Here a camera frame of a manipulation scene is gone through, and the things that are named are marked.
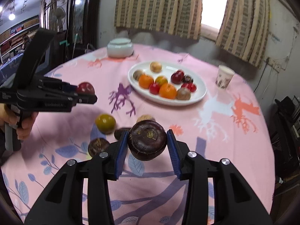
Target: plate of fruit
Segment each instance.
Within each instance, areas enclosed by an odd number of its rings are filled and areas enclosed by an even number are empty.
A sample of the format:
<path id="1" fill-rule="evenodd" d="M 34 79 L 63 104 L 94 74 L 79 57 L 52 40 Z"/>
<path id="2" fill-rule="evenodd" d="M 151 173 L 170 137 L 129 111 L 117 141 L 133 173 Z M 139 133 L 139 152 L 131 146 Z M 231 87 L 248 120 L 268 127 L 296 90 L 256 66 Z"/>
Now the plate of fruit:
<path id="1" fill-rule="evenodd" d="M 127 75 L 132 87 L 145 98 L 168 106 L 187 106 L 200 101 L 206 85 L 192 70 L 161 61 L 135 64 Z"/>

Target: pink tablecloth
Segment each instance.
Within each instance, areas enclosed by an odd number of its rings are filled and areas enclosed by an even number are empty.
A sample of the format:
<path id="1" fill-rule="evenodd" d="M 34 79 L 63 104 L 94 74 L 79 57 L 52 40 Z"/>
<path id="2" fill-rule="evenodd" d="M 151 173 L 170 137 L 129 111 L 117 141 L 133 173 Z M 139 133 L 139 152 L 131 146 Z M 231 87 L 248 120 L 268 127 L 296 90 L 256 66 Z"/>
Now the pink tablecloth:
<path id="1" fill-rule="evenodd" d="M 162 60 L 181 64 L 205 81 L 205 98 L 189 107 L 153 104 L 132 91 L 128 70 L 136 63 Z M 235 75 L 226 90 L 215 85 L 217 67 L 186 54 L 134 45 L 134 55 L 107 58 L 102 48 L 67 62 L 48 74 L 71 84 L 89 81 L 95 87 L 95 105 L 77 105 L 71 113 L 40 113 L 30 138 L 2 167 L 12 202 L 22 220 L 58 169 L 71 158 L 89 159 L 87 146 L 104 136 L 94 124 L 97 115 L 112 114 L 118 127 L 131 127 L 142 114 L 151 114 L 165 130 L 206 159 L 229 158 L 269 212 L 274 191 L 274 156 L 264 117 L 246 81 Z M 115 224 L 181 224 L 187 183 L 176 179 L 168 150 L 142 162 L 128 152 L 123 174 L 109 182 Z M 87 185 L 83 191 L 83 222 L 87 224 Z M 209 180 L 209 223 L 214 218 L 213 185 Z"/>

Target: patterned paper cup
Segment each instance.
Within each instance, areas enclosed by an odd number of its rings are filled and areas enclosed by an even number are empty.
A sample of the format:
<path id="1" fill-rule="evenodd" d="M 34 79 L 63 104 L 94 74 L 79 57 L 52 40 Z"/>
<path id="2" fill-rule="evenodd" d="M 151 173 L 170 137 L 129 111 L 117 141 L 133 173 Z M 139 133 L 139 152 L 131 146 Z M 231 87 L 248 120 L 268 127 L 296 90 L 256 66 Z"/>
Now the patterned paper cup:
<path id="1" fill-rule="evenodd" d="M 231 68 L 220 65 L 216 78 L 216 85 L 221 89 L 226 89 L 234 74 L 235 72 Z"/>

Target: light bulb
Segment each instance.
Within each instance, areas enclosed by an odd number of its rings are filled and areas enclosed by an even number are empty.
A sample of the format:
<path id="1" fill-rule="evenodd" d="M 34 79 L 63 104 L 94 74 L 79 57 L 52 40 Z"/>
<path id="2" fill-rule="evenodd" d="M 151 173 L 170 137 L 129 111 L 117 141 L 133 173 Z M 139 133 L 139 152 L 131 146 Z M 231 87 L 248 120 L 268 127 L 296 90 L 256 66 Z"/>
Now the light bulb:
<path id="1" fill-rule="evenodd" d="M 14 20 L 14 19 L 15 19 L 15 17 L 16 17 L 16 16 L 15 16 L 13 13 L 11 13 L 11 14 L 9 15 L 9 17 L 8 17 L 8 18 L 9 18 L 9 20 Z"/>

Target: white oval plate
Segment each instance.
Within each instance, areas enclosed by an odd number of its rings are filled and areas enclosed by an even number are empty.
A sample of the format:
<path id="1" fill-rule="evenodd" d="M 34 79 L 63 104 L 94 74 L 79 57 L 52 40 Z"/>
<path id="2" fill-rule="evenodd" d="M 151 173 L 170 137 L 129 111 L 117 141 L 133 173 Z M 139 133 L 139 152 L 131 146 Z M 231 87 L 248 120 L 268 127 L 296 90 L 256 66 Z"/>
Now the white oval plate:
<path id="1" fill-rule="evenodd" d="M 187 105 L 194 104 L 195 102 L 200 101 L 205 96 L 206 91 L 207 91 L 205 82 L 201 79 L 200 76 L 198 76 L 196 73 L 194 73 L 190 69 L 183 67 L 180 64 L 172 64 L 172 63 L 158 61 L 162 65 L 162 70 L 160 73 L 153 73 L 150 70 L 151 62 L 153 62 L 153 61 L 146 61 L 146 62 L 141 62 L 141 63 L 135 64 L 128 71 L 128 75 L 127 75 L 128 81 L 132 85 L 132 87 L 138 93 L 140 93 L 142 96 L 144 96 L 145 98 L 147 98 L 151 101 L 154 101 L 156 103 L 160 103 L 160 104 L 167 105 L 167 106 L 187 106 Z M 189 100 L 170 100 L 170 99 L 162 98 L 159 95 L 153 95 L 149 92 L 149 90 L 141 88 L 139 86 L 138 81 L 136 81 L 133 78 L 133 73 L 136 70 L 142 70 L 145 74 L 151 75 L 154 78 L 154 80 L 158 76 L 163 75 L 163 76 L 167 77 L 169 84 L 172 84 L 171 83 L 171 75 L 179 69 L 182 69 L 185 74 L 189 74 L 194 79 L 194 84 L 197 86 L 197 90 L 194 93 L 192 93 L 191 98 Z M 179 89 L 181 87 L 181 85 L 175 85 L 175 84 L 172 84 L 172 85 L 174 85 L 176 89 Z"/>

